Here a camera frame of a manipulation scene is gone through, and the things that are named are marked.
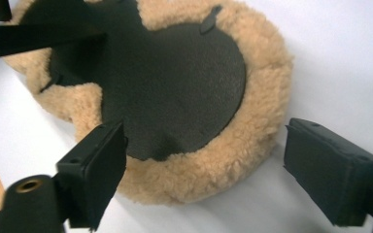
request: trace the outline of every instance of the lambswool pad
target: lambswool pad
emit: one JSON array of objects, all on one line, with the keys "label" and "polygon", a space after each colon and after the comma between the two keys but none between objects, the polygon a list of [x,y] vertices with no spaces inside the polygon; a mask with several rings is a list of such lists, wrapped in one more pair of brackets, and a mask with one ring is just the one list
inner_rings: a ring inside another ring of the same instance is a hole
[{"label": "lambswool pad", "polygon": [[[11,23],[22,22],[39,1],[21,0]],[[87,4],[96,9],[109,2]],[[265,16],[243,3],[227,0],[137,1],[143,27],[153,32],[170,30],[174,25],[201,24],[216,8],[221,8],[214,16],[217,30],[235,42],[245,62],[243,96],[237,92],[239,108],[231,119],[225,119],[227,125],[212,140],[194,151],[168,154],[160,160],[129,154],[118,191],[136,202],[182,204],[224,191],[247,177],[275,144],[288,102],[292,64],[283,38]],[[44,109],[74,123],[76,139],[80,141],[105,120],[105,87],[97,82],[71,82],[45,88],[53,79],[53,52],[36,50],[8,56],[6,60],[26,76],[29,90]],[[189,69],[180,67],[180,73]]]}]

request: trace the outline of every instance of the black foam block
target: black foam block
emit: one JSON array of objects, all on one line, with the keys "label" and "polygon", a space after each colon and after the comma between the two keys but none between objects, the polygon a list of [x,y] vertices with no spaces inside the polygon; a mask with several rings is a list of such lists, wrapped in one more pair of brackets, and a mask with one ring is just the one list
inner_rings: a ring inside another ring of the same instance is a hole
[{"label": "black foam block", "polygon": [[293,118],[285,167],[332,224],[361,226],[373,187],[373,155],[325,127]]}]

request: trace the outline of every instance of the black backing plate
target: black backing plate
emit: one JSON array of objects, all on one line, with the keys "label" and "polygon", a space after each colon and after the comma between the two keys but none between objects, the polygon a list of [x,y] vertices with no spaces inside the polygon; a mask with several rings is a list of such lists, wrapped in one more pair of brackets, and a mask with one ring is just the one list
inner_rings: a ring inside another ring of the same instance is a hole
[{"label": "black backing plate", "polygon": [[54,48],[51,76],[61,85],[98,83],[103,121],[123,118],[129,155],[165,160],[208,144],[243,98],[245,63],[235,42],[199,24],[148,31],[133,0],[37,0],[22,23],[85,21],[106,40]]}]

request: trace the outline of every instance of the wool polishing pad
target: wool polishing pad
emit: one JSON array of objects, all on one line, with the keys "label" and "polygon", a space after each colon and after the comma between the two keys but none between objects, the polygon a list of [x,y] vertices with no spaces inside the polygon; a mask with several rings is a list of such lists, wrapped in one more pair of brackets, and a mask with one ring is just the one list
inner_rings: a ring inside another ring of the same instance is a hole
[{"label": "wool polishing pad", "polygon": [[118,191],[182,204],[230,188],[275,143],[291,57],[277,29],[233,1],[20,0],[11,24],[90,23],[106,38],[7,56],[48,112],[80,141],[121,119]]}]

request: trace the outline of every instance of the white table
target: white table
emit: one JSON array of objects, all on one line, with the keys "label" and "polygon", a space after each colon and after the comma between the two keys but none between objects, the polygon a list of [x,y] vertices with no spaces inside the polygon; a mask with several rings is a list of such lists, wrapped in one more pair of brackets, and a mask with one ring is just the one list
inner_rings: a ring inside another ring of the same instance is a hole
[{"label": "white table", "polygon": [[[281,30],[294,55],[291,117],[316,121],[373,153],[373,1],[247,0]],[[0,177],[55,173],[74,128],[47,114],[0,59]],[[225,193],[181,207],[142,206],[120,195],[99,232],[370,232],[333,227],[283,168],[284,126],[272,156]],[[87,230],[69,230],[87,232]]]}]

